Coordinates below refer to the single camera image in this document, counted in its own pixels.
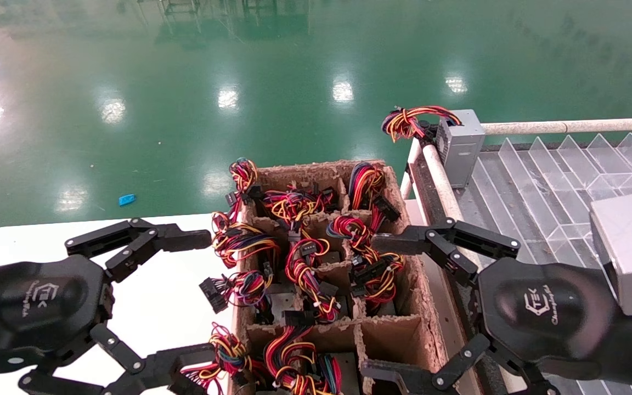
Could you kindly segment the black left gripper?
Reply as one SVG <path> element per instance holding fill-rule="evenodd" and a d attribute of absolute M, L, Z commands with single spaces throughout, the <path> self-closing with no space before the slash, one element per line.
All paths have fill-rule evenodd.
<path fill-rule="evenodd" d="M 60 262 L 0 266 L 0 374 L 75 362 L 93 347 L 91 330 L 112 318 L 110 282 L 124 281 L 158 252 L 211 245 L 209 230 L 131 218 L 70 238 L 65 246 L 71 257 Z M 106 270 L 89 260 L 117 249 Z"/>

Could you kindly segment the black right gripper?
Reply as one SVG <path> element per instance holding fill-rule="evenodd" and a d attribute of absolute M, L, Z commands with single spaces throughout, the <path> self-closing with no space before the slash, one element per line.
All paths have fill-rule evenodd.
<path fill-rule="evenodd" d="M 402 394 L 457 394 L 456 383 L 484 356 L 522 378 L 526 388 L 519 394 L 560 393 L 540 370 L 576 380 L 600 377 L 600 348 L 622 315 L 601 270 L 521 263 L 514 259 L 518 240 L 453 218 L 431 227 L 409 225 L 399 234 L 377 233 L 372 247 L 423 253 L 460 285 L 477 286 L 487 334 L 477 333 L 436 373 L 366 359 L 359 368 L 364 377 L 393 382 Z M 499 260 L 479 273 L 461 249 Z"/>

